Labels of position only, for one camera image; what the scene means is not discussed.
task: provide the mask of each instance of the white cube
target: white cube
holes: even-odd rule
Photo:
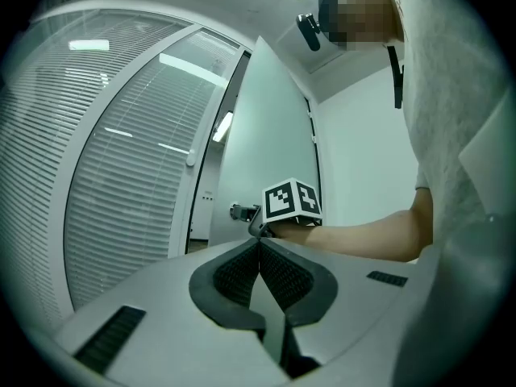
[[[262,191],[261,213],[264,223],[294,216],[323,218],[315,188],[293,177]]]

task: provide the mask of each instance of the white blinds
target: white blinds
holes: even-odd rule
[[[64,260],[74,308],[167,257],[185,160],[235,53],[206,31],[184,38],[142,68],[98,121],[66,211]]]
[[[48,265],[47,225],[53,182],[70,137],[125,65],[184,27],[166,17],[120,10],[63,19],[70,23],[43,20],[27,33],[33,39],[56,24],[64,26],[53,35],[39,35],[36,48],[21,39],[24,53],[11,55],[19,63],[31,54],[7,76],[0,93],[0,268],[13,307],[45,330],[61,321]],[[109,50],[70,49],[70,41],[93,39],[107,40]]]

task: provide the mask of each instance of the fluorescent light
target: fluorescent light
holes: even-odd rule
[[[215,73],[210,72],[209,70],[203,69],[202,67],[197,66],[196,64],[190,63],[189,61],[178,59],[174,56],[165,55],[164,53],[160,53],[160,63],[163,63],[167,66],[172,66],[173,68],[183,70],[189,74],[193,74],[194,76],[200,77],[205,81],[209,81],[217,86],[222,86],[223,88],[227,88],[227,79],[216,75]]]
[[[189,154],[188,151],[185,151],[183,149],[178,149],[178,148],[175,148],[174,146],[170,146],[170,145],[165,145],[165,144],[159,144],[160,146],[162,146],[163,148],[167,148],[167,149],[172,149],[173,151],[176,151],[176,152],[181,152],[181,153],[185,153],[186,155]]]
[[[70,50],[109,50],[109,40],[70,40],[68,42]]]
[[[108,132],[113,132],[113,133],[116,133],[118,135],[129,136],[130,138],[132,138],[132,135],[130,133],[127,133],[127,132],[117,131],[116,129],[111,129],[109,127],[104,127],[104,129],[106,129]]]
[[[223,136],[226,134],[227,129],[229,129],[229,126],[231,125],[231,120],[233,119],[233,114],[231,112],[227,112],[226,116],[224,116],[224,119],[218,125],[217,131],[215,132],[215,135],[213,136],[213,140],[215,142],[220,142],[220,139],[223,138]]]

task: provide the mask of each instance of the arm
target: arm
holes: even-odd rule
[[[429,189],[416,190],[409,210],[356,227],[302,227],[272,223],[279,238],[307,247],[382,260],[409,261],[432,243],[433,203]]]

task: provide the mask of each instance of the door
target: door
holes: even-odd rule
[[[210,246],[250,237],[230,206],[261,205],[261,191],[295,177],[318,188],[308,107],[274,51],[259,38],[240,88],[220,169]]]

